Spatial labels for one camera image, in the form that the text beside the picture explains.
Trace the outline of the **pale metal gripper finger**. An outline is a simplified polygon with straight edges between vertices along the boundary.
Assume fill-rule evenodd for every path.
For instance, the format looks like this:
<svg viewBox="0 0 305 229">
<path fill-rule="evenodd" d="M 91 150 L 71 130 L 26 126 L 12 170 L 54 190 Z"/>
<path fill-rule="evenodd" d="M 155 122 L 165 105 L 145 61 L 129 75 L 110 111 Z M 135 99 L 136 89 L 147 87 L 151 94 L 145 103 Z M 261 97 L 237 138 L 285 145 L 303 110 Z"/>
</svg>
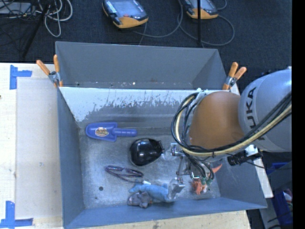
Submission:
<svg viewBox="0 0 305 229">
<path fill-rule="evenodd" d="M 164 148 L 162 160 L 174 161 L 181 157 L 183 157 L 183 152 L 178 147 L 177 143 L 170 143 L 167 147 Z"/>
<path fill-rule="evenodd" d="M 169 193 L 168 193 L 168 199 L 169 201 L 174 201 L 176 199 L 176 196 L 185 188 L 185 182 L 182 177 L 175 177 L 173 178 L 169 185 Z"/>
</svg>

